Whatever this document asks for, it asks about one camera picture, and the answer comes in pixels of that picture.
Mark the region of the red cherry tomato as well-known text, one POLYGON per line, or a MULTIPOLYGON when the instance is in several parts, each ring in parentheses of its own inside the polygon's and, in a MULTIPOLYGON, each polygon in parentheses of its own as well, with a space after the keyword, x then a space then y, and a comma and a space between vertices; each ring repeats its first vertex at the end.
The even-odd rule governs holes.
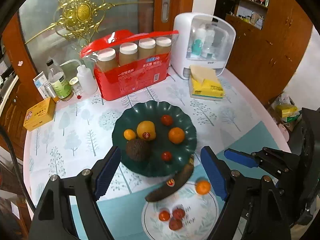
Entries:
POLYGON ((161 116, 161 123, 164 125, 164 126, 171 126, 173 124, 173 118, 170 116, 170 115, 163 115, 161 116))
POLYGON ((172 160, 172 154, 169 151, 165 151, 161 154, 161 159, 164 162, 170 162, 172 160))
POLYGON ((163 210, 159 213, 158 218, 160 221, 166 222, 170 219, 170 212, 168 212, 167 210, 163 210))

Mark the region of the large yellow orange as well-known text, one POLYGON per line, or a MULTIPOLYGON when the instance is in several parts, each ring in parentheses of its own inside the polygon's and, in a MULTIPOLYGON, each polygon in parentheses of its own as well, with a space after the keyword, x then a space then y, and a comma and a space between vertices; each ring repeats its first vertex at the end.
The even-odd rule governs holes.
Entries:
POLYGON ((142 121, 137 126, 137 135, 145 141, 152 141, 156 138, 155 124, 151 121, 142 121))

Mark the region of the small metal can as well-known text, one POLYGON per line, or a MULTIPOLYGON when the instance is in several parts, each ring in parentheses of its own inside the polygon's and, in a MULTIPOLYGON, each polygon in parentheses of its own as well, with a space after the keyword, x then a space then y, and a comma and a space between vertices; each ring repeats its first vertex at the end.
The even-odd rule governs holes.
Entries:
POLYGON ((46 81, 44 84, 44 88, 46 89, 48 95, 52 98, 52 100, 55 103, 58 103, 60 101, 59 97, 57 96, 53 86, 51 85, 51 83, 49 81, 46 81))

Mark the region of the tree pattern tablecloth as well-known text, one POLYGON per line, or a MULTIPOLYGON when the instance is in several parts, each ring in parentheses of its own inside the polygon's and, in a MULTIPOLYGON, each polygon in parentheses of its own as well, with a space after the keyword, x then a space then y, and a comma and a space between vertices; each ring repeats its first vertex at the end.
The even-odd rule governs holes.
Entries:
POLYGON ((220 101, 191 98, 174 71, 117 100, 100 93, 58 107, 52 121, 28 132, 24 181, 34 204, 51 177, 87 173, 112 146, 121 150, 98 207, 115 239, 205 239, 223 207, 209 184, 201 150, 220 158, 232 148, 288 151, 270 115, 231 72, 220 101))

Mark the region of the orange mandarin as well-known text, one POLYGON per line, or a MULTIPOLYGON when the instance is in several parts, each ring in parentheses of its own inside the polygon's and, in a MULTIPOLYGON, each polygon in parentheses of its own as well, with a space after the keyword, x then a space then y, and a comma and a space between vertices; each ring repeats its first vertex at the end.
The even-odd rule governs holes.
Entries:
POLYGON ((180 144, 185 139, 185 132, 179 127, 174 127, 169 131, 168 138, 172 143, 180 144))
POLYGON ((207 180, 199 180, 195 185, 195 190, 199 195, 208 194, 211 190, 211 184, 207 180))

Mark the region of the yellow cardboard box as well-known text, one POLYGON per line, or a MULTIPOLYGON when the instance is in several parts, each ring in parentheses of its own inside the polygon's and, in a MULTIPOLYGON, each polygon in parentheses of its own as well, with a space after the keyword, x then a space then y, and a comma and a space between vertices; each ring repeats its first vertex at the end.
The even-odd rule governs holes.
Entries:
POLYGON ((28 131, 33 131, 36 128, 53 120, 56 104, 52 98, 46 98, 29 108, 26 112, 23 127, 28 131))

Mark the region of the dark green scalloped plate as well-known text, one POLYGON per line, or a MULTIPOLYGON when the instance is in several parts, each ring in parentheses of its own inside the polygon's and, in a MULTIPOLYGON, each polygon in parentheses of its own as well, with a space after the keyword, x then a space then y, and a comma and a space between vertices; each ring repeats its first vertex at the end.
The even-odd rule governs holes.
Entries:
POLYGON ((115 122, 112 143, 130 171, 164 177, 180 171, 194 154, 196 128, 180 107, 150 100, 123 112, 115 122))

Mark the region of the green label glass bottle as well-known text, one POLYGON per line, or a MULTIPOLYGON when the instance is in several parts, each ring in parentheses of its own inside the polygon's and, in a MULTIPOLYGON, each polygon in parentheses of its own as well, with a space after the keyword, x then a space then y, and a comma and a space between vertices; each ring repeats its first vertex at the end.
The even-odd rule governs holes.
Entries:
POLYGON ((55 90, 57 97, 61 101, 68 101, 73 96, 73 90, 63 70, 54 64, 54 61, 50 59, 47 61, 48 79, 55 90))

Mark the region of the overripe brown banana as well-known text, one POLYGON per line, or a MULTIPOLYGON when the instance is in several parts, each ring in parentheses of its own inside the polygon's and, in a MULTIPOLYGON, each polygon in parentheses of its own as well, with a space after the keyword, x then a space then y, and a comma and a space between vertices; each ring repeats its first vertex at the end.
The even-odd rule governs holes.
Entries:
POLYGON ((194 171, 194 155, 191 155, 184 168, 168 179, 161 187, 150 192, 145 200, 150 203, 159 202, 177 192, 191 177, 194 171))

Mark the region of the red paper cup package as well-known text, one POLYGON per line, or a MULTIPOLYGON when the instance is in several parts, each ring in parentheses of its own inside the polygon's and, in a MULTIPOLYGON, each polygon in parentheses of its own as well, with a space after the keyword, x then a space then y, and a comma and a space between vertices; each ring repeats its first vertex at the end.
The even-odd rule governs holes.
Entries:
POLYGON ((94 62, 101 96, 112 101, 165 80, 178 35, 176 30, 140 34, 118 30, 91 42, 80 56, 94 62))

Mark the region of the small orange kumquat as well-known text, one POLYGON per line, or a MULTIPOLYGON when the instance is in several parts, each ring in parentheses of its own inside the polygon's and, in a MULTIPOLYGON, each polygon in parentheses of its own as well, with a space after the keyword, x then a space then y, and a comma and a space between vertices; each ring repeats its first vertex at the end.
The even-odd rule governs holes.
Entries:
POLYGON ((126 129, 123 133, 123 136, 126 140, 136 139, 136 133, 132 129, 126 129))

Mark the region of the white squeeze bottle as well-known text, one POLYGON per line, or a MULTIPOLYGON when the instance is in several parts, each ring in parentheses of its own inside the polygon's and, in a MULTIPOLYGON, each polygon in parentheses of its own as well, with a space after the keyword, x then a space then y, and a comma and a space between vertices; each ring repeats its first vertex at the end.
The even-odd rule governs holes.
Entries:
POLYGON ((77 63, 78 66, 76 68, 77 73, 76 76, 78 77, 80 81, 80 85, 83 89, 83 93, 87 96, 93 95, 97 90, 98 86, 97 83, 93 77, 93 74, 89 68, 86 67, 85 64, 82 64, 81 61, 77 59, 68 60, 64 63, 62 63, 60 66, 65 66, 70 63, 77 63))

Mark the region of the red lychee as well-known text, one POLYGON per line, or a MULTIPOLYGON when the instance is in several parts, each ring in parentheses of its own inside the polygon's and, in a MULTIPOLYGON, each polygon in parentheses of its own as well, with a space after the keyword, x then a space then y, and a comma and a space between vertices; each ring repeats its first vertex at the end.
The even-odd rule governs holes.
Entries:
POLYGON ((172 231, 177 231, 183 228, 183 223, 180 219, 172 218, 169 222, 169 229, 172 231))
POLYGON ((172 211, 172 215, 175 219, 182 220, 185 217, 185 210, 182 208, 175 208, 172 211))

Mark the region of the dark brown avocado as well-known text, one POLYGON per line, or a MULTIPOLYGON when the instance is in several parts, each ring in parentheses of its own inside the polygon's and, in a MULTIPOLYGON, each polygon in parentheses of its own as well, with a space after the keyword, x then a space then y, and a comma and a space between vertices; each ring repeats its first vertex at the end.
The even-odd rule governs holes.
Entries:
POLYGON ((126 154, 134 161, 145 161, 151 155, 150 145, 140 138, 129 140, 126 144, 126 154))

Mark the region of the white floral plate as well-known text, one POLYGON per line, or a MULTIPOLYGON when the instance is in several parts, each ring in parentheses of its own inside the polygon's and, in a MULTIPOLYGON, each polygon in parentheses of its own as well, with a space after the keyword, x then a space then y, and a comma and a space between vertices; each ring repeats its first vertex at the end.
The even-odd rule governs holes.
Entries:
POLYGON ((189 181, 171 196, 146 203, 142 226, 149 239, 206 239, 218 215, 214 194, 198 194, 196 184, 189 181))

